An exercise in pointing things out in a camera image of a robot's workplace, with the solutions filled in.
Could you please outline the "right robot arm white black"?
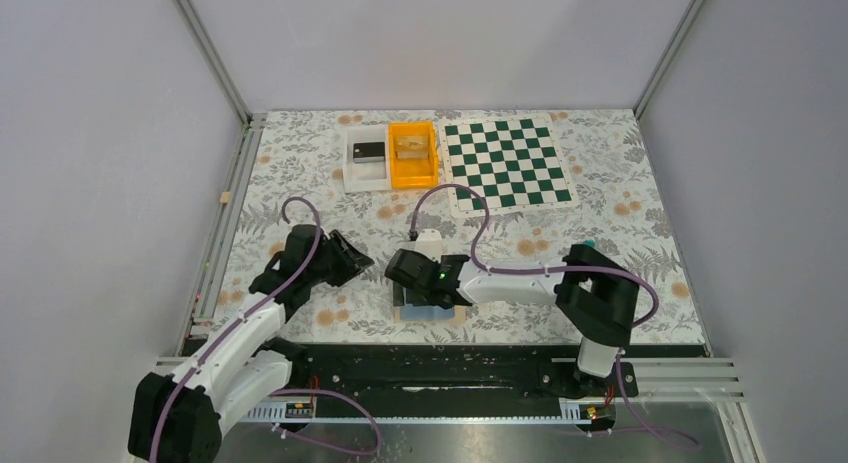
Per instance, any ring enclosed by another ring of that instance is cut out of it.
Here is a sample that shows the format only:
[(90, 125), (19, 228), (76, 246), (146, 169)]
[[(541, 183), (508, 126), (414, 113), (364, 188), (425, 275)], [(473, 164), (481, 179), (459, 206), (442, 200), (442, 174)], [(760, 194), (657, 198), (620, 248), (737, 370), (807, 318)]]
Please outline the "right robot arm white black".
[(449, 309), (499, 301), (555, 307), (581, 335), (577, 371), (609, 376), (636, 325), (643, 281), (595, 248), (573, 245), (561, 264), (531, 267), (505, 262), (479, 265), (469, 255), (431, 258), (412, 249), (398, 250), (385, 276), (425, 304)]

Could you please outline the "beige leather card holder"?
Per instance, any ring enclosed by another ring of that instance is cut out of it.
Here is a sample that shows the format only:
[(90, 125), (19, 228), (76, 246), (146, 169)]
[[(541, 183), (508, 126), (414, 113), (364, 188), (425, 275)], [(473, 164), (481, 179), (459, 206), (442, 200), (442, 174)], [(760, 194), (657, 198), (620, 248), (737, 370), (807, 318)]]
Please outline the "beige leather card holder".
[(459, 325), (466, 321), (465, 307), (456, 306), (444, 309), (426, 303), (423, 296), (403, 288), (400, 284), (392, 285), (393, 318), (396, 322), (445, 323)]

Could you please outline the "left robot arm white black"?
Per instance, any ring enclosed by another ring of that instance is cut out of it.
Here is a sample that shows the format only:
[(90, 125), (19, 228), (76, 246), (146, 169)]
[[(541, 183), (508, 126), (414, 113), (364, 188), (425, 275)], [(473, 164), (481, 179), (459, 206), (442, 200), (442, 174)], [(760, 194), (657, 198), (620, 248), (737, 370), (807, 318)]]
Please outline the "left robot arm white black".
[(373, 265), (337, 230), (294, 226), (249, 287), (232, 321), (167, 374), (151, 372), (135, 390), (131, 455), (148, 462), (211, 462), (226, 434), (273, 391), (295, 364), (266, 348), (320, 284), (340, 287)]

